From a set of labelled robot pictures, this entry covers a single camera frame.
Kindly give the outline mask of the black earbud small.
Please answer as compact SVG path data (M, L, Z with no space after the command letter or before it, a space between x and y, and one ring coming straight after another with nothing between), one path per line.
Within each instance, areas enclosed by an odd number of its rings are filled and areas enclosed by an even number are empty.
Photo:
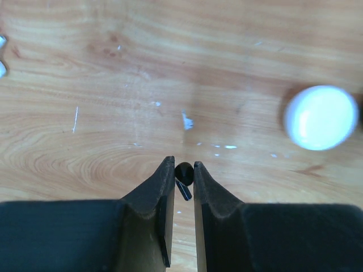
M175 183L186 201L192 199L188 187L193 183L194 169L188 162L182 162L175 168Z

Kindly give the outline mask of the white charging case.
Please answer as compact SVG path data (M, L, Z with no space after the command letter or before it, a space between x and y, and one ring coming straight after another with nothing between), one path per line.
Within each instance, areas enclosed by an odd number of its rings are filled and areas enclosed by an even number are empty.
M339 87L320 85L292 97L284 110L283 125L297 146L323 151L347 140L358 116L358 104L351 94Z

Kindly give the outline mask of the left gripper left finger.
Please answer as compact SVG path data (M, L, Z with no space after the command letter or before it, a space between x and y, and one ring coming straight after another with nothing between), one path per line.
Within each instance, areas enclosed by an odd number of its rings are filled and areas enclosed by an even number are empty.
M120 199L1 203L2 271L165 271L175 159Z

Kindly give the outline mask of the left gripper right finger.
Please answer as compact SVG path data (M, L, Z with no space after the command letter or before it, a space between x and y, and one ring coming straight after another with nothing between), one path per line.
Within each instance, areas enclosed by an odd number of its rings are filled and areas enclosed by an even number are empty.
M245 203L194 165L199 271L361 271L354 205Z

